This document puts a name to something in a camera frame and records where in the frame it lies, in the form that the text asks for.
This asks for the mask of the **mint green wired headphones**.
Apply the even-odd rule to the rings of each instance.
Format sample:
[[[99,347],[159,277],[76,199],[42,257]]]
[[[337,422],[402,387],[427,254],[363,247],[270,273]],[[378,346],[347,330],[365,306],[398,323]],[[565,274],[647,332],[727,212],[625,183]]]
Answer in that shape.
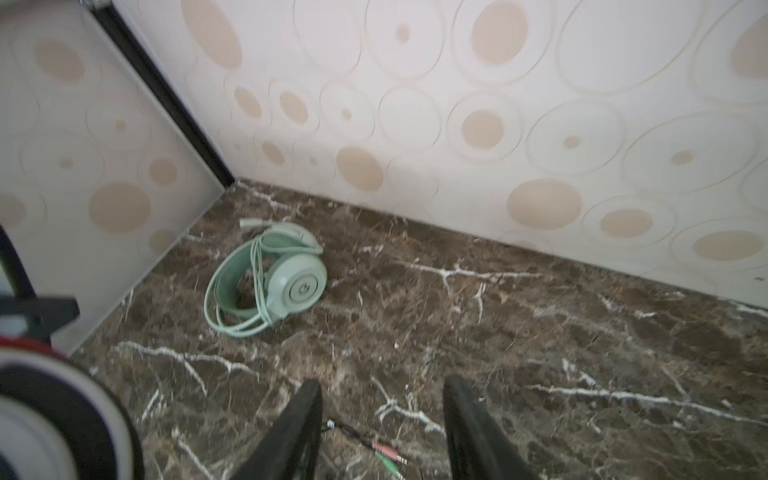
[[[203,297],[208,326],[233,338],[255,336],[313,307],[328,282],[323,246],[291,222],[242,218],[255,237],[232,251],[214,271]]]

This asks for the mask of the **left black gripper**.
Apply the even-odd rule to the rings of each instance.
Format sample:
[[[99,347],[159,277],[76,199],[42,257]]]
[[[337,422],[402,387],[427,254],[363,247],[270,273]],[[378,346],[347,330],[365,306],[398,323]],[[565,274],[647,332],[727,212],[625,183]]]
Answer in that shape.
[[[50,342],[80,316],[74,297],[39,296],[10,237],[1,228],[1,335]]]

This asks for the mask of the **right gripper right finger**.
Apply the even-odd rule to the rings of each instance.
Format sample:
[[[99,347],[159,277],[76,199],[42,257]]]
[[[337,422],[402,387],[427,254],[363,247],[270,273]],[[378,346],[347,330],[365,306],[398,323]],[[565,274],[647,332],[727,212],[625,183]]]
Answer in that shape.
[[[445,379],[443,412],[453,479],[537,478],[459,375]]]

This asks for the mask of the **white black red-cabled headphones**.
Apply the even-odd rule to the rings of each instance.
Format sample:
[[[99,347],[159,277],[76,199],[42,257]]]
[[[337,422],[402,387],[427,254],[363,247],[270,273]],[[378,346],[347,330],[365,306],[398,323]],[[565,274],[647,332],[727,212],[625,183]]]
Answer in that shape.
[[[338,420],[338,430],[373,452],[394,478],[408,460]],[[137,431],[117,397],[49,345],[1,340],[1,476],[4,479],[142,479]]]

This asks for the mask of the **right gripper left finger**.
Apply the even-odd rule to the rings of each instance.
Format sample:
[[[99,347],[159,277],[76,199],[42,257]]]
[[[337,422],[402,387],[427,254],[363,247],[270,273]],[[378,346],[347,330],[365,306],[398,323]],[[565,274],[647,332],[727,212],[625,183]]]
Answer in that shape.
[[[232,479],[313,479],[322,419],[320,382],[306,380]]]

